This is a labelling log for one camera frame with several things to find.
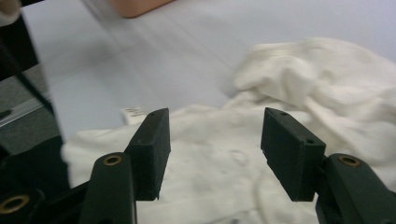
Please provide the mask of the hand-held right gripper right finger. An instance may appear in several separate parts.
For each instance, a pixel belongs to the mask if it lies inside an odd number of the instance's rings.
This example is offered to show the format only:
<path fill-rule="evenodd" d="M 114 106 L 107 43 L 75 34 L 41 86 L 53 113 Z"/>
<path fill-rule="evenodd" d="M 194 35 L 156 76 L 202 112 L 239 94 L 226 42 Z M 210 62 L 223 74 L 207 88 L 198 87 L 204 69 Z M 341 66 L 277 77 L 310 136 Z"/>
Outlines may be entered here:
<path fill-rule="evenodd" d="M 314 201 L 320 224 L 396 224 L 396 192 L 365 161 L 325 147 L 292 115 L 264 109 L 261 150 L 292 201 Z"/>

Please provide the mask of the white baby romper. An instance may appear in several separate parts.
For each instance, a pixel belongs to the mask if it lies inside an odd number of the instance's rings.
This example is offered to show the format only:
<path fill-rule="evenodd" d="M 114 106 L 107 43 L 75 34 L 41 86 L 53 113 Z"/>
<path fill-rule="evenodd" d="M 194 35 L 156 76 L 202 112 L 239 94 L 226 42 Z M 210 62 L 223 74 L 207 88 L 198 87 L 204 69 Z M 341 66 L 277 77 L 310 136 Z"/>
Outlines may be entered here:
<path fill-rule="evenodd" d="M 328 153 L 366 161 L 396 191 L 396 62 L 346 41 L 260 44 L 235 74 L 223 107 L 190 105 L 170 118 L 161 195 L 139 224 L 318 224 L 290 200 L 260 149 L 264 110 L 283 110 Z"/>

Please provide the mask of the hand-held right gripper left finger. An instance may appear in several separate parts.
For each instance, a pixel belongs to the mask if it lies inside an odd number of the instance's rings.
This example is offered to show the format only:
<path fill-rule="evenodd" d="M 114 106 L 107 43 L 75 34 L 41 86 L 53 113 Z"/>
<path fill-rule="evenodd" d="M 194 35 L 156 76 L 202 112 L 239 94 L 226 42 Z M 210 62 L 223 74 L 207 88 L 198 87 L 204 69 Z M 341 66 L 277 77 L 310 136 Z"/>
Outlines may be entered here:
<path fill-rule="evenodd" d="M 146 116 L 124 151 L 95 161 L 78 224 L 137 224 L 136 203 L 159 198 L 170 152 L 163 108 Z"/>

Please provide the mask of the white table mat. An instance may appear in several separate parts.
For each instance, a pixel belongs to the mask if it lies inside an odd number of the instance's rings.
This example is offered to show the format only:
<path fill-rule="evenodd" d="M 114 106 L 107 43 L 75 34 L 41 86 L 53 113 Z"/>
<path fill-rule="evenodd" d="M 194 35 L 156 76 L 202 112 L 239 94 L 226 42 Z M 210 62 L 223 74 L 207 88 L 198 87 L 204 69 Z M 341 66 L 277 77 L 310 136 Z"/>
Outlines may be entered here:
<path fill-rule="evenodd" d="M 221 106 L 307 76 L 318 41 L 396 62 L 396 0 L 174 0 L 134 19 L 106 0 L 24 9 L 63 137 L 123 123 L 124 108 Z"/>

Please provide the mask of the orange basket with grey rim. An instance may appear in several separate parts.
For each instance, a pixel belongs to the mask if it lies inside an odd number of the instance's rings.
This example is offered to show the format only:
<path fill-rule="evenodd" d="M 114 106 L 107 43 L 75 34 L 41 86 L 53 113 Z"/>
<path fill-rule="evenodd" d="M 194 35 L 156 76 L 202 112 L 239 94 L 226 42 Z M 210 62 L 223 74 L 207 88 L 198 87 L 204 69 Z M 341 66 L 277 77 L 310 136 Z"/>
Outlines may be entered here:
<path fill-rule="evenodd" d="M 136 18 L 174 0 L 107 0 L 123 18 Z"/>

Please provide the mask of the aluminium floor rail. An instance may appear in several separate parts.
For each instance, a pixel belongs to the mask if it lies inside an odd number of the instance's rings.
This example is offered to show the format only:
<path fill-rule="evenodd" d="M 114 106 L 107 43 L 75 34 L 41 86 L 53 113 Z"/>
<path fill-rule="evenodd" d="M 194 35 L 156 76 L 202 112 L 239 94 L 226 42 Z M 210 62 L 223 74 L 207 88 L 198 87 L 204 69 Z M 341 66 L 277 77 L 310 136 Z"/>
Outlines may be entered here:
<path fill-rule="evenodd" d="M 37 109 L 41 108 L 41 105 L 18 105 L 9 109 L 5 115 L 0 116 L 0 127 L 6 126 L 18 119 L 25 117 Z"/>

